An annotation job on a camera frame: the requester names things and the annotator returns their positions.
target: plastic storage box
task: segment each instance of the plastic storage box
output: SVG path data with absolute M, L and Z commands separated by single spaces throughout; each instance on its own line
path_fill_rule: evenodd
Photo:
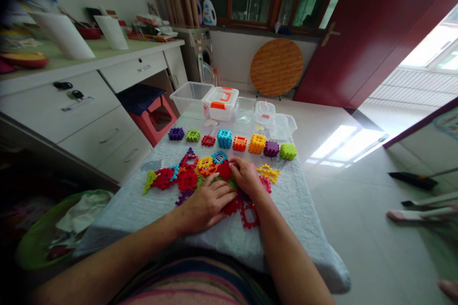
M 186 82 L 170 95 L 183 117 L 204 119 L 203 99 L 215 86 L 200 82 Z
M 271 139 L 277 141 L 287 141 L 292 133 L 297 130 L 296 121 L 287 114 L 277 113 L 269 126 Z
M 209 111 L 210 118 L 230 121 L 234 117 L 239 90 L 229 87 L 215 87 L 205 96 L 204 111 Z
M 250 123 L 253 117 L 256 99 L 239 97 L 237 108 L 235 110 L 235 121 L 240 123 Z
M 254 120 L 264 126 L 269 126 L 275 116 L 275 105 L 266 102 L 259 101 L 256 103 L 256 112 L 254 114 Z

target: washing machine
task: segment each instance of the washing machine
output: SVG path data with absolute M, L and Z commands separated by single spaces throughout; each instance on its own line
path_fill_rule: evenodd
M 178 38 L 184 40 L 181 54 L 187 79 L 194 82 L 216 83 L 213 74 L 213 49 L 209 29 L 173 28 Z

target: wooden board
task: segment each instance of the wooden board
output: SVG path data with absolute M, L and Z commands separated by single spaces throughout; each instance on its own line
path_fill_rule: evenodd
M 251 61 L 251 82 L 258 92 L 279 96 L 299 81 L 304 58 L 299 47 L 285 38 L 274 39 L 260 47 Z

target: white drawer cabinet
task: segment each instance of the white drawer cabinet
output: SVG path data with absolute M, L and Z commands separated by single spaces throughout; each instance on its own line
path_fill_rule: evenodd
M 121 104 L 97 71 L 61 81 L 73 88 L 59 90 L 50 83 L 1 97 L 0 111 L 58 143 Z M 73 90 L 91 98 L 76 100 Z
M 149 141 L 138 130 L 99 165 L 98 169 L 120 184 L 124 184 L 152 150 Z
M 76 132 L 59 146 L 97 167 L 138 128 L 122 106 Z
M 164 54 L 158 52 L 135 60 L 101 68 L 100 73 L 113 91 L 119 93 L 166 68 L 167 64 Z

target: bottle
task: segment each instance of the bottle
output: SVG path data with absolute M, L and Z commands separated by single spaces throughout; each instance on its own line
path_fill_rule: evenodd
M 216 25 L 216 13 L 210 0 L 204 0 L 204 24 Z

